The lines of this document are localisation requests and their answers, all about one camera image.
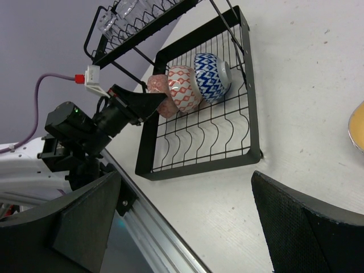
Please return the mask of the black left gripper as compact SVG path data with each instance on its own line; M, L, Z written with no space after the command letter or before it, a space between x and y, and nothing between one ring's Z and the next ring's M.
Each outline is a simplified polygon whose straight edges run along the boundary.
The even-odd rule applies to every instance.
M97 110L92 120L110 137L115 137L128 124L140 126L157 111L163 99L151 93L136 93L114 84L109 89L110 100L102 110Z

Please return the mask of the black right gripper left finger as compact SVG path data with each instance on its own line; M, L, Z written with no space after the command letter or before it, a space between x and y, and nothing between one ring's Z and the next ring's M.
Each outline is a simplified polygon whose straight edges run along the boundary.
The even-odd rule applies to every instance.
M99 272L121 176L1 219L1 272Z

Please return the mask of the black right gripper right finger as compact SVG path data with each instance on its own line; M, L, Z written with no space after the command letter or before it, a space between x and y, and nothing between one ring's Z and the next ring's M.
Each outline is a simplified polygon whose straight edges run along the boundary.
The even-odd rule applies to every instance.
M251 186L274 272L363 272L363 214L259 171Z

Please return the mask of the pink speckled bowl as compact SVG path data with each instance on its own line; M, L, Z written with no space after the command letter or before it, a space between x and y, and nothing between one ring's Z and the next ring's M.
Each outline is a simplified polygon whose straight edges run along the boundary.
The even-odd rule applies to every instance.
M147 90L157 98L163 99L157 108L162 117L171 118L179 111L171 97L166 75L150 76L147 81Z

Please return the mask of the yellow square plate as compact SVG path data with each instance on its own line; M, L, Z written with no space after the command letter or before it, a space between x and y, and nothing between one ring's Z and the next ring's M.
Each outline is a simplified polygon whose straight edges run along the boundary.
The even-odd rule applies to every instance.
M363 154L363 105L361 102L348 121L348 134L353 146Z

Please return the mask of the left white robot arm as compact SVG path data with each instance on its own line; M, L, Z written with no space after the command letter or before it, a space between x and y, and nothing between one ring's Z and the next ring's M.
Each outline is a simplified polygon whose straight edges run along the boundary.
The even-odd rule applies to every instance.
M167 98L113 85L92 117L67 101L50 112L47 135L20 147L1 145L1 202L32 207L75 191L116 170L103 151L128 124L141 125Z

